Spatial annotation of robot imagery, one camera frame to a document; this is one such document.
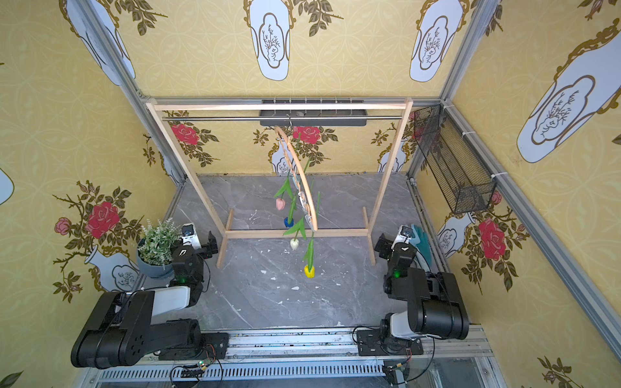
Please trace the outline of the yellow artificial tulip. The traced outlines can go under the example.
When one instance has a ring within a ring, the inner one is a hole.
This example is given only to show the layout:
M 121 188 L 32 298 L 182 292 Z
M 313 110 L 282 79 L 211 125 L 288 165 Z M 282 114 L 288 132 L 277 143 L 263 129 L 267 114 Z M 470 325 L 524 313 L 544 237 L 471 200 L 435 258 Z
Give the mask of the yellow artificial tulip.
M 304 260 L 307 262 L 304 268 L 304 273 L 309 279 L 312 279 L 315 277 L 314 258 L 315 258 L 315 231 L 312 231 L 311 237 L 309 239 L 309 243 L 307 246 L 307 252 L 304 255 Z

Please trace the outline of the white artificial tulip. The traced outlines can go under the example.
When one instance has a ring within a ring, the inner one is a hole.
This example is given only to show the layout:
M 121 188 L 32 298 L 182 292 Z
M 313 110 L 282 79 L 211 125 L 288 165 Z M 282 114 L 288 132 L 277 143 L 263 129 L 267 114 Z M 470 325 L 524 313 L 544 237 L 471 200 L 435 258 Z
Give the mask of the white artificial tulip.
M 298 220 L 293 226 L 291 226 L 283 235 L 290 236 L 291 240 L 289 241 L 290 248 L 293 251 L 296 251 L 299 248 L 300 239 L 307 240 L 307 232 L 305 219 L 302 218 Z

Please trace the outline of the curved wooden clip hanger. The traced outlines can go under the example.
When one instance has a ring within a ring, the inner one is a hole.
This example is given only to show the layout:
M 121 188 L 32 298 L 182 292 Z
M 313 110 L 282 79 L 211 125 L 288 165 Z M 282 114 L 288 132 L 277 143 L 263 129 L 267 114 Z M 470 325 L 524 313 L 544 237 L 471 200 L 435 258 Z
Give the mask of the curved wooden clip hanger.
M 285 152 L 285 159 L 289 166 L 289 171 L 294 178 L 294 185 L 298 192 L 302 192 L 302 195 L 299 195 L 300 204 L 304 210 L 304 213 L 308 220 L 308 225 L 310 228 L 317 232 L 319 230 L 317 214 L 315 211 L 315 203 L 313 197 L 311 195 L 311 186 L 306 177 L 306 173 L 302 168 L 302 164 L 297 156 L 294 145 L 289 140 L 289 137 L 279 126 L 274 127 L 274 131 L 278 136 L 278 141 L 286 147 L 287 151 Z

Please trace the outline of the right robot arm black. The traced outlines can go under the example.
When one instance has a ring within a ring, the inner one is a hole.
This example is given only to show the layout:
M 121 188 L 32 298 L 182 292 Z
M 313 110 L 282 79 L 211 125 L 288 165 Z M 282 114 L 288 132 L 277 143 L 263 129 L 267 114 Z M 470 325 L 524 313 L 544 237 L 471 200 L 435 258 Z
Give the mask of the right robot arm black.
M 374 247 L 387 261 L 384 293 L 405 302 L 406 310 L 389 313 L 378 328 L 356 327 L 352 338 L 362 357 L 421 355 L 421 339 L 464 340 L 470 320 L 452 273 L 432 273 L 415 265 L 417 247 L 380 236 Z

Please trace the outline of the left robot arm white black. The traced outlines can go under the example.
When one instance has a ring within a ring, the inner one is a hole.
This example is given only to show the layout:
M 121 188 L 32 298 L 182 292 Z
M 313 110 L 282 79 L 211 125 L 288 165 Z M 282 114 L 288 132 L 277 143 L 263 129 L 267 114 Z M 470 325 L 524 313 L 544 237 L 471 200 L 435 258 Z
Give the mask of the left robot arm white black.
M 174 276 L 168 286 L 103 294 L 74 343 L 71 364 L 105 370 L 136 365 L 149 353 L 162 361 L 223 359 L 227 333 L 203 333 L 195 318 L 152 321 L 198 303 L 210 284 L 204 278 L 205 260 L 217 253 L 213 234 L 200 247 L 184 242 L 172 253 Z

